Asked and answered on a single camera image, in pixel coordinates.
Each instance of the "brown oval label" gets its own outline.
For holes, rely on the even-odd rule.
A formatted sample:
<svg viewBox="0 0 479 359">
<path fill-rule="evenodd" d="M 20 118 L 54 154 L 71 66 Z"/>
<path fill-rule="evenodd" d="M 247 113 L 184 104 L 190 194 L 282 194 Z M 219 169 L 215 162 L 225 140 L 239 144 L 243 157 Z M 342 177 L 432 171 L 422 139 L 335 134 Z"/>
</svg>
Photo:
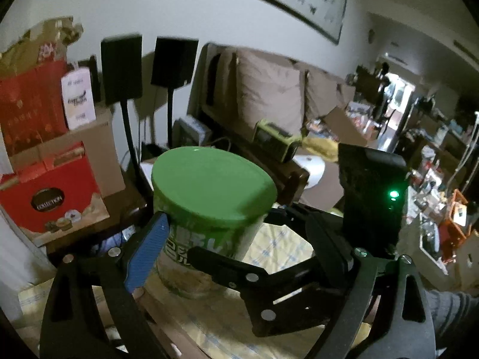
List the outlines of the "brown oval label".
<svg viewBox="0 0 479 359">
<path fill-rule="evenodd" d="M 42 189 L 32 197 L 32 207 L 39 212 L 49 212 L 63 204 L 65 194 L 58 188 Z"/>
</svg>

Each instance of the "speaker stand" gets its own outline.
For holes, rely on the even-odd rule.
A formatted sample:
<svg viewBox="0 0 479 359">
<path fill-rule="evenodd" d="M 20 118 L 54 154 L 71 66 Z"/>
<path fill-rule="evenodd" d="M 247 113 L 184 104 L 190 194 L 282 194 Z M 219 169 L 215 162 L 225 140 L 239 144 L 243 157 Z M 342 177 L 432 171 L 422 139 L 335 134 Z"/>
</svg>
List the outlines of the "speaker stand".
<svg viewBox="0 0 479 359">
<path fill-rule="evenodd" d="M 168 148 L 173 148 L 173 92 L 175 89 L 168 88 L 168 104 L 167 104 L 167 128 L 168 128 Z"/>
<path fill-rule="evenodd" d="M 123 116 L 123 126 L 125 127 L 126 142 L 130 151 L 131 164 L 135 172 L 135 184 L 140 193 L 145 196 L 145 183 L 141 176 L 140 165 L 138 164 L 135 146 L 133 145 L 133 137 L 131 136 L 130 117 L 128 116 L 128 100 L 121 100 L 121 114 Z"/>
</svg>

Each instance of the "wooden table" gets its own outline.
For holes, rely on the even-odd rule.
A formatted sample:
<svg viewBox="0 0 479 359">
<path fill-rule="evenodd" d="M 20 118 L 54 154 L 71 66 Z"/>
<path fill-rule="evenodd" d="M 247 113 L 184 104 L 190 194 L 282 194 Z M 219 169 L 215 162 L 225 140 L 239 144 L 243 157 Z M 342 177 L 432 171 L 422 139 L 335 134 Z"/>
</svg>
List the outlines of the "wooden table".
<svg viewBox="0 0 479 359">
<path fill-rule="evenodd" d="M 61 263 L 66 254 L 85 255 L 92 245 L 123 231 L 130 225 L 143 226 L 149 220 L 151 204 L 142 197 L 133 183 L 123 174 L 125 189 L 105 197 L 105 206 L 110 217 L 90 225 L 46 245 L 48 258 L 54 266 Z"/>
</svg>

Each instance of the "couch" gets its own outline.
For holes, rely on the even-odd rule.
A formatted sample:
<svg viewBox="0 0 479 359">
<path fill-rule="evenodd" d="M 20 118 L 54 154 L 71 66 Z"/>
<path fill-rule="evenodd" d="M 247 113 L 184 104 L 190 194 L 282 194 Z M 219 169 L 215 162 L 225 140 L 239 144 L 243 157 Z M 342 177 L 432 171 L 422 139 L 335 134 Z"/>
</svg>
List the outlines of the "couch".
<svg viewBox="0 0 479 359">
<path fill-rule="evenodd" d="M 305 132 L 313 118 L 322 117 L 341 142 L 369 142 L 344 113 L 354 88 L 319 68 L 242 47 L 209 43 L 200 68 L 203 81 L 198 117 L 216 137 L 226 136 L 231 151 L 256 163 L 273 179 L 278 202 L 300 201 L 328 211 L 343 196 L 336 163 L 326 162 L 317 185 L 305 189 L 309 173 L 295 162 L 280 164 L 251 143 L 254 125 L 267 118 L 291 133 Z M 298 153 L 308 153 L 299 149 Z"/>
</svg>

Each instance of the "bucket with green lid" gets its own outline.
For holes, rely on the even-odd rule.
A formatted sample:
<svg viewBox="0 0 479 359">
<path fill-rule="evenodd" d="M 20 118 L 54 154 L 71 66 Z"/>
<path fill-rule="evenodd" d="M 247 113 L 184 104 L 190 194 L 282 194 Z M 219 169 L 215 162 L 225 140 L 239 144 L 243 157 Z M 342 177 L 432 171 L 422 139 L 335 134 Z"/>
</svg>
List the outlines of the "bucket with green lid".
<svg viewBox="0 0 479 359">
<path fill-rule="evenodd" d="M 171 218 L 157 259 L 161 280 L 188 298 L 217 285 L 195 270 L 187 252 L 200 246 L 242 260 L 276 200 L 276 187 L 261 168 L 227 151 L 180 147 L 162 154 L 151 175 L 155 211 Z"/>
</svg>

